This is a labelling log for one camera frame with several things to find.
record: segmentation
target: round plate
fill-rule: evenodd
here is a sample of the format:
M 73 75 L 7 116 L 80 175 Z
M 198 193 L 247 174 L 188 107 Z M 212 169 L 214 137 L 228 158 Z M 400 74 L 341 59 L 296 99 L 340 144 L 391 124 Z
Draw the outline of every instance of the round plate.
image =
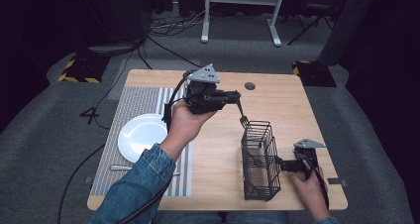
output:
M 167 135 L 166 124 L 159 114 L 143 114 L 130 120 L 118 137 L 121 155 L 135 163 L 145 149 L 161 143 Z

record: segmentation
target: sleeve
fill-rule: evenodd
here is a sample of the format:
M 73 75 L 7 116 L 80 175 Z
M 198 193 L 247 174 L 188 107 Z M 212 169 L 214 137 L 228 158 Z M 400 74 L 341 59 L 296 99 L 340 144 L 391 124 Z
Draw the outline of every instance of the sleeve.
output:
M 328 218 L 313 222 L 312 224 L 340 224 L 340 222 L 335 217 L 328 217 Z
M 158 144 L 145 150 L 133 168 L 108 190 L 89 223 L 118 223 L 151 200 L 172 178 L 175 162 Z M 160 200 L 136 218 L 149 223 Z

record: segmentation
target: hand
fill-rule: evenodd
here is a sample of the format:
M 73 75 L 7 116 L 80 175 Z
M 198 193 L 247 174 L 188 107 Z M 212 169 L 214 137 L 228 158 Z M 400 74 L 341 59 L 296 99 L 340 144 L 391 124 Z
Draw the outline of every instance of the hand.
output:
M 160 147 L 176 161 L 183 148 L 197 137 L 201 126 L 214 114 L 216 112 L 192 114 L 184 101 L 175 103 L 170 129 Z
M 321 168 L 319 168 L 319 172 L 324 178 Z M 311 213 L 313 221 L 319 221 L 321 219 L 331 217 L 330 211 L 325 204 L 324 196 L 322 195 L 319 180 L 314 170 L 312 170 L 310 177 L 306 181 L 300 180 L 294 172 L 290 172 L 288 176 L 296 188 L 299 199 Z

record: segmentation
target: striped placemat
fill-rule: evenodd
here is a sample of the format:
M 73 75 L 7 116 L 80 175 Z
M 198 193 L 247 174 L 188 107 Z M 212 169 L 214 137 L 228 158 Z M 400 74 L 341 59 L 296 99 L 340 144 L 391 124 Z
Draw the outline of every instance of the striped placemat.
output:
M 183 92 L 183 89 L 179 89 L 175 99 L 181 97 Z M 127 173 L 125 170 L 110 171 L 111 165 L 132 165 L 118 150 L 118 136 L 124 125 L 142 114 L 162 115 L 163 104 L 167 103 L 172 93 L 173 88 L 124 87 L 90 195 L 105 195 L 110 186 Z M 179 157 L 175 172 L 180 172 L 181 175 L 173 177 L 166 196 L 191 195 L 192 148 L 191 142 Z

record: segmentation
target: metal basket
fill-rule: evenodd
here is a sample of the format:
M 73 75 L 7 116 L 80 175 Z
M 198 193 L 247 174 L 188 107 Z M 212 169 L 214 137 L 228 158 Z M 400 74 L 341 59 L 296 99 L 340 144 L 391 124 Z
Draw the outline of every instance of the metal basket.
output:
M 271 200 L 280 191 L 277 148 L 269 122 L 251 121 L 242 138 L 246 200 Z

